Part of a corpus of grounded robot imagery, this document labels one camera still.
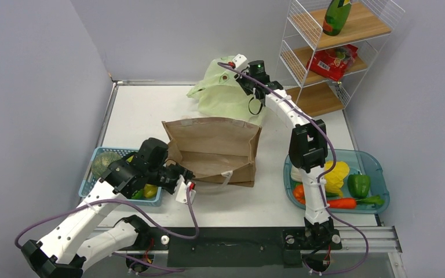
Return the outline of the green plastic grocery bag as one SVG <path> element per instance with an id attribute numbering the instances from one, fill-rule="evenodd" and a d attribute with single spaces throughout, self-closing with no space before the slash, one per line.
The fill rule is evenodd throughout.
<path id="1" fill-rule="evenodd" d="M 187 97 L 197 100 L 198 111 L 206 116 L 232 118 L 261 125 L 266 109 L 258 113 L 260 102 L 245 95 L 234 79 L 234 72 L 218 65 L 228 63 L 236 55 L 212 60 L 203 79 L 190 89 Z"/>

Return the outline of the brown jute tote bag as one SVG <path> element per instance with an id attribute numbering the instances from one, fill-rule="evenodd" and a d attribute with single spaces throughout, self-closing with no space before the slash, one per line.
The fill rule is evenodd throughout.
<path id="1" fill-rule="evenodd" d="M 196 180 L 254 186 L 261 126 L 222 117 L 163 121 L 162 126 L 169 160 L 192 171 Z"/>

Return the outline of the red snack bag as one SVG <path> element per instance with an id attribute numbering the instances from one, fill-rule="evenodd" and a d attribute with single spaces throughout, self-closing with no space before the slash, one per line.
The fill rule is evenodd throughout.
<path id="1" fill-rule="evenodd" d="M 358 56 L 358 47 L 347 44 L 320 50 L 306 64 L 312 72 L 338 82 Z"/>

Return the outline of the orange mini pumpkin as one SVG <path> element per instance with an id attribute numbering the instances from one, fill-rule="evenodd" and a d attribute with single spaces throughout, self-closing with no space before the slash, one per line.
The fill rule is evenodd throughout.
<path id="1" fill-rule="evenodd" d="M 293 189 L 293 196 L 296 201 L 299 203 L 305 205 L 305 192 L 304 192 L 304 186 L 303 184 L 297 184 Z"/>

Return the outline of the green glass bottle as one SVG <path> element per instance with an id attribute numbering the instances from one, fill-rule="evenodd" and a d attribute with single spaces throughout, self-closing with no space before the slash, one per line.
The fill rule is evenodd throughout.
<path id="1" fill-rule="evenodd" d="M 323 32 L 329 36 L 338 35 L 348 19 L 351 8 L 350 0 L 331 1 L 324 16 Z"/>

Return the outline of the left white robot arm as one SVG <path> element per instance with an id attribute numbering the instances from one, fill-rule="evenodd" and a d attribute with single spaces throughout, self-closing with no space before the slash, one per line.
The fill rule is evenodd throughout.
<path id="1" fill-rule="evenodd" d="M 85 270 L 113 253 L 133 246 L 142 249 L 155 243 L 150 231 L 154 220 L 136 208 L 113 228 L 97 236 L 92 232 L 119 205 L 131 205 L 132 197 L 153 185 L 191 205 L 195 197 L 194 173 L 179 163 L 168 162 L 169 147 L 146 139 L 138 151 L 106 164 L 93 189 L 78 207 L 59 215 L 61 222 L 39 240 L 15 242 L 39 277 L 81 277 Z"/>

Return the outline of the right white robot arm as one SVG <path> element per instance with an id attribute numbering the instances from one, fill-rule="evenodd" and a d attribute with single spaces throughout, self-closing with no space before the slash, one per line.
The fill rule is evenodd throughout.
<path id="1" fill-rule="evenodd" d="M 325 164 L 329 140 L 322 120 L 306 115 L 279 82 L 272 82 L 262 60 L 230 62 L 229 70 L 248 96 L 258 100 L 291 130 L 288 157 L 298 169 L 305 194 L 303 248 L 341 248 L 341 238 L 334 227 L 324 196 Z"/>

